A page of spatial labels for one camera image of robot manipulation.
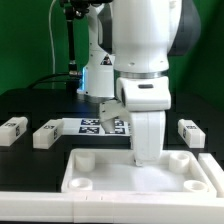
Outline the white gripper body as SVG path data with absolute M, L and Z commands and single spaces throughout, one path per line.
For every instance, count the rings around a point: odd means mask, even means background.
M 116 95 L 127 113 L 136 165 L 157 161 L 164 145 L 165 111 L 171 107 L 168 78 L 118 78 Z

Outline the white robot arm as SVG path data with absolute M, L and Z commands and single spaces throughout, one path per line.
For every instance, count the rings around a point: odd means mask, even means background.
M 200 36 L 194 1 L 97 0 L 87 21 L 89 60 L 79 97 L 100 105 L 106 132 L 116 118 L 130 124 L 138 166 L 158 160 L 171 107 L 168 58 L 186 54 Z

